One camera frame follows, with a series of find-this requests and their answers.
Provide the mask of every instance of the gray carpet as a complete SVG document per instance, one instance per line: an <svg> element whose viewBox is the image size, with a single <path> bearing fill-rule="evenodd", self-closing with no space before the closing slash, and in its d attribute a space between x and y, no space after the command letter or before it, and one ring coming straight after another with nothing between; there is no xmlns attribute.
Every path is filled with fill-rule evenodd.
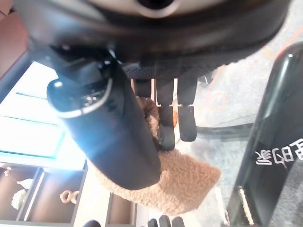
<svg viewBox="0 0 303 227"><path fill-rule="evenodd" d="M287 21L279 34L263 49L228 66L221 67L211 85L199 84L195 99L197 126L223 127L253 122L265 90L274 59L291 43L303 40L303 1L294 0ZM179 141L177 148L196 159L217 166L222 176L201 206L195 211L201 226L219 227L223 221L218 207L218 189L221 189L223 203L228 204L248 138L235 140L213 140L197 138L195 142ZM292 170L302 173L303 162L295 164ZM271 226L303 226L302 186L296 177L288 179L282 192Z"/></svg>

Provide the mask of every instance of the brown wall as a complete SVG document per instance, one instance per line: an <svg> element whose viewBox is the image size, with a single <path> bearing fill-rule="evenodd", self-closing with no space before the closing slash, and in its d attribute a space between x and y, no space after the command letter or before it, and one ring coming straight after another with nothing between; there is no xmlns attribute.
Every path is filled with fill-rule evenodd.
<svg viewBox="0 0 303 227"><path fill-rule="evenodd" d="M0 79L27 48L27 32L17 13L0 21Z"/></svg>
<svg viewBox="0 0 303 227"><path fill-rule="evenodd" d="M9 14L9 10L12 8L12 5L11 0L0 0L0 21Z"/></svg>

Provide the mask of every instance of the robotic hand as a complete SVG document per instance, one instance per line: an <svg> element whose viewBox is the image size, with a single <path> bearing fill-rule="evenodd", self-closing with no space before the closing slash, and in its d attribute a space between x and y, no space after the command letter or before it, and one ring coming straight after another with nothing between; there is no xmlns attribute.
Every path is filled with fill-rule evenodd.
<svg viewBox="0 0 303 227"><path fill-rule="evenodd" d="M159 180L160 162L129 79L194 84L264 46L289 3L14 0L14 9L33 59L58 73L48 86L50 105L97 168L136 190Z"/></svg>

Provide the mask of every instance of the wooden shelf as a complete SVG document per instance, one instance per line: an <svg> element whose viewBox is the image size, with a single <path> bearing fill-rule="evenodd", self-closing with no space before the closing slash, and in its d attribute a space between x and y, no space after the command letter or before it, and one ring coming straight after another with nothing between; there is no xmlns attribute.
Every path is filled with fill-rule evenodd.
<svg viewBox="0 0 303 227"><path fill-rule="evenodd" d="M80 191L84 174L85 171L45 172L26 221L71 223L76 205L63 204L59 195L65 190Z"/></svg>
<svg viewBox="0 0 303 227"><path fill-rule="evenodd" d="M109 199L106 227L134 227L136 207L133 202L111 194Z"/></svg>
<svg viewBox="0 0 303 227"><path fill-rule="evenodd" d="M0 168L0 220L15 221L19 211L11 206L13 195L24 189L16 181L33 179L37 171L36 167L31 166L11 166L9 176L4 175L6 169Z"/></svg>

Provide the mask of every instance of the glass surface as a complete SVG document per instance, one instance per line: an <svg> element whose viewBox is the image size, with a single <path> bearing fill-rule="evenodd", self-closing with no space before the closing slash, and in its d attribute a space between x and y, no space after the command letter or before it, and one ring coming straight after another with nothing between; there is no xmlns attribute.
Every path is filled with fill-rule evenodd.
<svg viewBox="0 0 303 227"><path fill-rule="evenodd" d="M198 83L194 103L197 126L229 127L255 121L275 59L292 43L303 41L302 9L303 2L294 0L284 26L268 45L247 59L220 67L211 84ZM196 222L194 226L225 226L224 223L228 218L224 212L230 202L248 140L249 136L247 134L243 136L239 131L238 135L235 133L228 139L220 138L219 135L198 134L194 142L180 140L177 142L176 148L182 153L210 163L222 172L219 182L209 192L203 203L197 210L184 215L184 220L190 217L193 223ZM268 168L273 169L273 172L276 166L284 168L283 164L281 162L277 164L273 157L272 162L273 165ZM294 161L294 167L291 170L284 168L288 176L269 226L299 227L303 225L303 193L300 177L302 168L301 160ZM270 177L266 177L264 181L267 184L275 184L275 180ZM252 183L257 187L257 180ZM265 204L263 206L259 204L259 212L262 210L260 207L266 208Z"/></svg>
<svg viewBox="0 0 303 227"><path fill-rule="evenodd" d="M65 169L83 168L85 154L64 132L46 99L49 82L57 78L55 70L33 62L2 101L1 161Z"/></svg>

